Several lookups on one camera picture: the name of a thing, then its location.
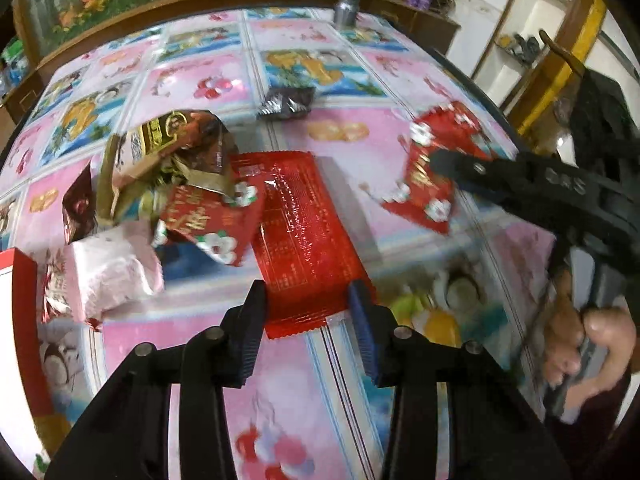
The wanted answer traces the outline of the white pink-edged snack packet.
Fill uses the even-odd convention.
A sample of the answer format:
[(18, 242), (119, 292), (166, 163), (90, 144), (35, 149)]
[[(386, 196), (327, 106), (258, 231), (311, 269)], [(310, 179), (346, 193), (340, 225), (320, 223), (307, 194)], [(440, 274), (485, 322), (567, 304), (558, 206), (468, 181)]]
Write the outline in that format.
[(96, 327), (106, 312), (164, 289), (149, 221), (119, 226), (48, 255), (41, 319), (70, 318)]

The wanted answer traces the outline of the brown Manny chocolate packet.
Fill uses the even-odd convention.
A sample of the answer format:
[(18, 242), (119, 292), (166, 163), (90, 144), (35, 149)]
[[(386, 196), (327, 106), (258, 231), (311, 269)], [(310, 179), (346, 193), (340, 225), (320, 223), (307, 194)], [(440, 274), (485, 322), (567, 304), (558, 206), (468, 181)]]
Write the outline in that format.
[(89, 164), (81, 170), (64, 194), (62, 209), (66, 244), (72, 244), (96, 232), (96, 196), (92, 190)]

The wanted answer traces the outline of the dark purple snack packet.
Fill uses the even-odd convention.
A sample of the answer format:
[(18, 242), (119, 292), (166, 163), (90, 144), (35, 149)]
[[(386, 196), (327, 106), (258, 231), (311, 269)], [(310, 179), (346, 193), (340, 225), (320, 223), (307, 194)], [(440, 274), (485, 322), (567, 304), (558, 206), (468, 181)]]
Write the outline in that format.
[(269, 120), (306, 117), (315, 94), (314, 87), (272, 87), (258, 106), (257, 117)]

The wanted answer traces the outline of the brown gold coffee packet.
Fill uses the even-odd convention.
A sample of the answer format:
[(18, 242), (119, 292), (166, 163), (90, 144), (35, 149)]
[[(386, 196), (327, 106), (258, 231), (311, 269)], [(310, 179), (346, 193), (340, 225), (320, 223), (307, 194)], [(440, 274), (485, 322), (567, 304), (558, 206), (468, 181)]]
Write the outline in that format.
[(96, 184), (96, 220), (114, 226), (145, 192), (171, 184), (231, 198), (237, 151), (227, 127), (207, 110), (172, 110), (112, 134)]

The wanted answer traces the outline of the red gift box tray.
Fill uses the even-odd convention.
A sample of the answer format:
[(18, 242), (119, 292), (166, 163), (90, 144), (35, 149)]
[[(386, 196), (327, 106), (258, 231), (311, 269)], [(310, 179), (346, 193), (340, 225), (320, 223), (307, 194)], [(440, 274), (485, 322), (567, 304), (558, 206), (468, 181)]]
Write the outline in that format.
[(70, 431), (54, 408), (37, 335), (37, 265), (13, 248), (1, 253), (1, 437), (27, 472), (44, 477)]

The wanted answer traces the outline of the wooden sideboard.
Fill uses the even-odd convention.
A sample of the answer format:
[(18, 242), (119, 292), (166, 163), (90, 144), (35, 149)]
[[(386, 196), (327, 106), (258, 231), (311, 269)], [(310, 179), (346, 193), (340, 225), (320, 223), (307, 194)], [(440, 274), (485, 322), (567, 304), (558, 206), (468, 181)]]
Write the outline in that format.
[(408, 6), (401, 0), (360, 0), (363, 12), (384, 18), (422, 49), (447, 54), (460, 25), (431, 11)]

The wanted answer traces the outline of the colourful fruit pattern tablecloth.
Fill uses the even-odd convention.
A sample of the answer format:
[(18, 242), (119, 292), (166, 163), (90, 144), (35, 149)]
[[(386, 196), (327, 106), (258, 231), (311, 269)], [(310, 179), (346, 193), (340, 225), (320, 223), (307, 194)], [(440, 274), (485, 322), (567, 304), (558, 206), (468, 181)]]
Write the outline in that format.
[(497, 111), (382, 18), (182, 18), (61, 66), (1, 155), (1, 441), (36, 478), (179, 479), (182, 347), (268, 288), (224, 393), (242, 479), (377, 479), (394, 393), (363, 370), (363, 280), (438, 344), (479, 341), (537, 404), (525, 334), (551, 236), (436, 182), (427, 129), (512, 157)]

